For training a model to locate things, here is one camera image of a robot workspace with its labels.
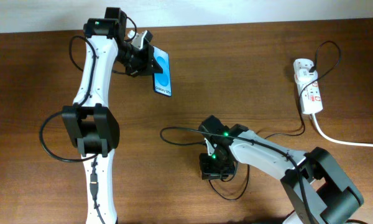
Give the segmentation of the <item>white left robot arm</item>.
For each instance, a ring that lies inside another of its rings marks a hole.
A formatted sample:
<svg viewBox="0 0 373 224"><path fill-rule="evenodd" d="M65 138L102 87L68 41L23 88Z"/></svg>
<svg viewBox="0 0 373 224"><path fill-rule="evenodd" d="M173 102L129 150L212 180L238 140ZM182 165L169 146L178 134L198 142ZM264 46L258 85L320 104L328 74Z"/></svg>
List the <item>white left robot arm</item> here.
<svg viewBox="0 0 373 224"><path fill-rule="evenodd" d="M145 30L126 32L127 14L107 7L104 18L90 18L83 26L86 58L78 93L64 106L62 120L72 145L81 154L88 191L87 223L117 223L112 166L120 127L109 110L109 87L116 62L130 77L151 76L157 93L170 95L168 53L151 44Z"/></svg>

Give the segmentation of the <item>white USB charger adapter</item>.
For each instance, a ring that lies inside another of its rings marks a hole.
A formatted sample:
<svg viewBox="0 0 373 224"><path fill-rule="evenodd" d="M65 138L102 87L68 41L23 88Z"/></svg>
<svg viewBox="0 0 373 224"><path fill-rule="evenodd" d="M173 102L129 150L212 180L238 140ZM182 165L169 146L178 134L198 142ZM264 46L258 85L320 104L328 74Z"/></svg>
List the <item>white USB charger adapter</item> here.
<svg viewBox="0 0 373 224"><path fill-rule="evenodd" d="M295 82L298 85L312 82L318 78L318 73L316 71L309 72L309 69L299 69L295 72Z"/></svg>

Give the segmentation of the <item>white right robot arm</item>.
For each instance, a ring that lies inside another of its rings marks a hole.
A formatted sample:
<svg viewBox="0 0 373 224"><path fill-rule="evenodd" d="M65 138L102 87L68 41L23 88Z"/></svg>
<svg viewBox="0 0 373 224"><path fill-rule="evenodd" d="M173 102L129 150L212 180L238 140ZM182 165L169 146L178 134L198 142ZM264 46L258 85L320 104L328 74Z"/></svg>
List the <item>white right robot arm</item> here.
<svg viewBox="0 0 373 224"><path fill-rule="evenodd" d="M288 149L235 124L229 128L209 116L198 130L207 152L200 155L204 180L226 180L237 164L255 167L279 180L294 211L286 223L346 223L364 198L335 158L325 149Z"/></svg>

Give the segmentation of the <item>white power strip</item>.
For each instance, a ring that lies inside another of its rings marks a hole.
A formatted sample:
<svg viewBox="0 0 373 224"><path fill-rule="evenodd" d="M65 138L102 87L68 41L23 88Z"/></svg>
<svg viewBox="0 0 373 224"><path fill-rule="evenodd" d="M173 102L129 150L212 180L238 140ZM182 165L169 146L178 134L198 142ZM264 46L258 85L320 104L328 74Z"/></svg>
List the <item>white power strip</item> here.
<svg viewBox="0 0 373 224"><path fill-rule="evenodd" d="M309 69L309 72L311 72L310 68L312 66L313 62L307 58L298 58L293 63L294 72L302 68ZM301 95L300 104L303 114L316 114L323 109L318 82L316 80L302 85L297 84L297 89L298 94Z"/></svg>

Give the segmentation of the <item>blue Galaxy smartphone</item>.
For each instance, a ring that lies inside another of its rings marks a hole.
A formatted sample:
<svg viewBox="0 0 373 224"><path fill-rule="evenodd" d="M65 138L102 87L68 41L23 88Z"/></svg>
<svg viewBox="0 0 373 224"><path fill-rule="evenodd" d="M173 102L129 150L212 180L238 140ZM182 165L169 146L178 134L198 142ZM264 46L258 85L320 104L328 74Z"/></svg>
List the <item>blue Galaxy smartphone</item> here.
<svg viewBox="0 0 373 224"><path fill-rule="evenodd" d="M160 65L161 72L154 73L154 91L158 94L171 97L170 57L165 51L154 47L154 59Z"/></svg>

